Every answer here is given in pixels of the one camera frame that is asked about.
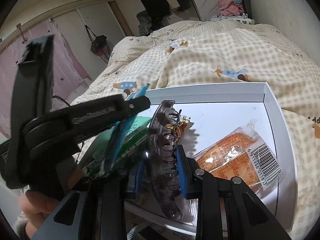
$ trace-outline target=hook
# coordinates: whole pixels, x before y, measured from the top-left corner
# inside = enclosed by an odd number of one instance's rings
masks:
[[[22,36],[22,38],[23,38],[22,44],[25,44],[25,43],[28,41],[28,38],[23,36],[23,34],[22,34],[22,30],[21,30],[21,28],[20,28],[20,27],[19,27],[19,31],[20,31],[21,36]]]

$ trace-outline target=white box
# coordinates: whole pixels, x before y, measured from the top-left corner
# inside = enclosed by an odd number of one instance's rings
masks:
[[[140,116],[152,117],[163,100],[174,100],[177,111],[191,117],[194,125],[185,131],[181,144],[186,155],[214,144],[239,126],[254,120],[256,131],[276,154],[282,171],[286,173],[267,196],[259,196],[285,230],[290,231],[297,203],[297,167],[291,138],[281,108],[267,83],[239,82],[214,83],[169,87],[148,90],[146,96],[151,101],[150,109]],[[167,219],[154,196],[150,194],[142,207],[128,202],[128,210],[167,228],[195,235],[187,215],[187,201],[182,196],[176,198],[177,205],[184,214],[181,222]]]

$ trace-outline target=checkered blanket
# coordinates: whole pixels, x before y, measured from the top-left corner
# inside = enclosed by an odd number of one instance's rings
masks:
[[[124,38],[105,71],[73,104],[127,95],[146,83],[155,89],[268,82],[286,119],[298,168],[298,202],[289,234],[303,239],[320,215],[319,77],[320,68],[273,26],[182,21],[148,37]]]

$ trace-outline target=hand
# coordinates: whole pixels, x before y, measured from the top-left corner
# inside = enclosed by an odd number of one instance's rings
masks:
[[[84,177],[84,173],[76,165],[68,178],[68,188],[72,189],[82,177]],[[26,233],[29,238],[34,235],[58,203],[59,200],[48,197],[38,191],[28,190],[19,197],[19,206],[29,220],[26,225]]]

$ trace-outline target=pink clothing pile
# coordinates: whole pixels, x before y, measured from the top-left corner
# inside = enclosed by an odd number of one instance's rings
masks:
[[[219,13],[223,16],[239,16],[244,13],[242,3],[236,3],[233,0],[219,0]]]

